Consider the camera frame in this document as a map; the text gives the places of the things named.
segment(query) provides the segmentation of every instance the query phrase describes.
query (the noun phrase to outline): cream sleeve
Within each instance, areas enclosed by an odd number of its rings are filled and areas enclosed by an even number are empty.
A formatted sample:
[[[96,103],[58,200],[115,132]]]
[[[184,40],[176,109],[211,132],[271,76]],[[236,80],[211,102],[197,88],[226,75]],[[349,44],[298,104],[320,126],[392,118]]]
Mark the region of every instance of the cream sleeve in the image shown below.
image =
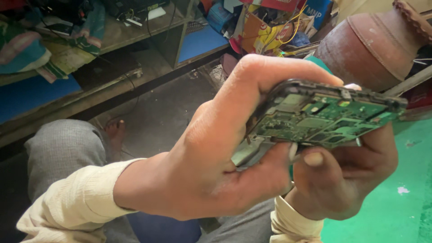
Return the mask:
[[[104,167],[86,166],[53,183],[20,218],[16,227],[27,234],[25,243],[102,243],[101,226],[133,213],[114,203],[117,178],[132,162]]]
[[[280,196],[274,200],[275,211],[270,214],[274,235],[270,243],[321,243],[324,220],[303,217]]]

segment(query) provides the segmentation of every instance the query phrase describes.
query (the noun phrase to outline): hand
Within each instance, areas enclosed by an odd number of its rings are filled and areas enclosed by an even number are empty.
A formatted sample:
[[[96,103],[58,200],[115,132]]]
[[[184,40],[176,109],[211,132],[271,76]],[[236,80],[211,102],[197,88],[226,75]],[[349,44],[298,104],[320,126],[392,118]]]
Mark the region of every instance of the hand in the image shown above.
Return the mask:
[[[124,170],[114,187],[114,201],[124,208],[187,220],[240,214],[288,192],[291,144],[276,144],[243,172],[236,171],[231,156],[260,101],[290,78],[343,84],[310,61],[245,56],[215,98],[198,108],[169,153]]]
[[[361,137],[362,147],[314,147],[294,164],[295,187],[285,200],[313,220],[356,215],[365,197],[397,167],[391,124]]]

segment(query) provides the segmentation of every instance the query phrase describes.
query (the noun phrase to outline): white stain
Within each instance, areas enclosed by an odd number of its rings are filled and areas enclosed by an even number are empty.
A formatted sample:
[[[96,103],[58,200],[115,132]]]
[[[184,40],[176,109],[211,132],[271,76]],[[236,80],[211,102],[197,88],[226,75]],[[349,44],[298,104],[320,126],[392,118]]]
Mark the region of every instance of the white stain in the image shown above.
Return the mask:
[[[398,192],[400,195],[402,195],[402,193],[409,193],[408,189],[406,189],[406,188],[403,187],[403,186],[398,187],[398,188],[397,188],[397,192]]]

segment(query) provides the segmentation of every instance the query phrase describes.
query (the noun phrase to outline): green floor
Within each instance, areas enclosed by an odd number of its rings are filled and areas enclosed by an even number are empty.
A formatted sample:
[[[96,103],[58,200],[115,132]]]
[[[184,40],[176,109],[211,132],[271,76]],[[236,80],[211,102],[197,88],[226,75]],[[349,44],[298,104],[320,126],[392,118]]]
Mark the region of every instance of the green floor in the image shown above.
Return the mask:
[[[326,220],[325,243],[432,243],[432,119],[395,123],[394,132],[396,172],[366,198],[357,216]]]

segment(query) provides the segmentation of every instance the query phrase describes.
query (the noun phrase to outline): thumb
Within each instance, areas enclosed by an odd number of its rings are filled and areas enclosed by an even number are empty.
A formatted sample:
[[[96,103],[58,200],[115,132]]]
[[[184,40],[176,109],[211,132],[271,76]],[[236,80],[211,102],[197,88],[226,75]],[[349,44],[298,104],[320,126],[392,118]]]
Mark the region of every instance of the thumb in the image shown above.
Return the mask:
[[[317,188],[332,188],[343,180],[339,163],[322,147],[305,150],[301,161],[307,177]]]
[[[240,172],[237,188],[240,198],[247,198],[247,204],[254,205],[288,192],[292,186],[288,162],[296,151],[295,143],[275,144],[259,163]]]
[[[332,190],[342,180],[342,169],[338,162],[322,147],[304,150],[300,161],[294,164],[295,186],[304,195],[310,196],[317,190]]]

